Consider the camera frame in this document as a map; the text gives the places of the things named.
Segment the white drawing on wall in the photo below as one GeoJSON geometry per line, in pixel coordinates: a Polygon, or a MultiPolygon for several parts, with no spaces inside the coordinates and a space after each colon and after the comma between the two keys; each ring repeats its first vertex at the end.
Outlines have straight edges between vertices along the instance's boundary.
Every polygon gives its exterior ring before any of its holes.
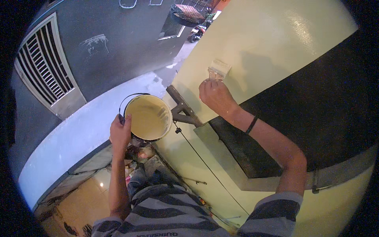
{"type": "Polygon", "coordinates": [[[80,47],[85,47],[85,49],[88,51],[89,56],[86,57],[85,62],[88,63],[88,60],[95,54],[100,52],[100,47],[105,47],[106,54],[109,53],[108,48],[106,47],[108,39],[104,34],[94,36],[92,38],[86,39],[85,41],[81,42],[79,44],[80,47]]]}

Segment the motorcycle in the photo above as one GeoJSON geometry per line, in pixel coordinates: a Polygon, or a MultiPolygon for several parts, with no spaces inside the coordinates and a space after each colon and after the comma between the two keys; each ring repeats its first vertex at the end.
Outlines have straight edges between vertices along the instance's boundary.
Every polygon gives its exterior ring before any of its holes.
{"type": "Polygon", "coordinates": [[[187,38],[188,42],[195,43],[196,41],[199,41],[206,30],[207,30],[207,27],[203,25],[196,26],[195,28],[192,29],[191,33],[189,34],[187,38]]]}

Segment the t-shirt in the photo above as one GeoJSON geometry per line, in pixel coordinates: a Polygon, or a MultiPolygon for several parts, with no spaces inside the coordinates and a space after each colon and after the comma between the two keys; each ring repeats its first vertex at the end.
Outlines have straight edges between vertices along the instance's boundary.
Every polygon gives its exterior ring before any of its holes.
{"type": "MultiPolygon", "coordinates": [[[[237,236],[291,236],[302,196],[275,193],[257,203],[237,236]]],[[[153,185],[132,199],[122,221],[107,217],[94,223],[93,237],[230,236],[210,216],[199,199],[181,186],[153,185]]]]}

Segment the bracelet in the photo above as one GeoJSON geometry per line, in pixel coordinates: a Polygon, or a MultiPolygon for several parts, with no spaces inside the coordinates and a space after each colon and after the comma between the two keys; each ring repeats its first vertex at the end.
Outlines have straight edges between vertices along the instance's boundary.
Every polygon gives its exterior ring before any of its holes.
{"type": "Polygon", "coordinates": [[[250,124],[249,128],[246,131],[247,135],[251,132],[251,130],[253,129],[253,127],[254,127],[254,125],[255,125],[255,123],[256,123],[257,120],[258,120],[258,117],[254,116],[253,121],[251,121],[251,124],[250,124]]]}

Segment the jeans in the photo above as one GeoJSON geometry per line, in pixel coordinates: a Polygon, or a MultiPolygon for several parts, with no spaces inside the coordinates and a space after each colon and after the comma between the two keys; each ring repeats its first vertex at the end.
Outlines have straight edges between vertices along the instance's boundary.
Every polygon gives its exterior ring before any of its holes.
{"type": "Polygon", "coordinates": [[[165,172],[156,170],[150,178],[147,178],[145,171],[142,168],[139,168],[136,170],[133,177],[131,177],[127,187],[129,200],[131,201],[133,196],[142,189],[156,184],[175,184],[181,186],[181,183],[176,177],[170,176],[165,172]]]}

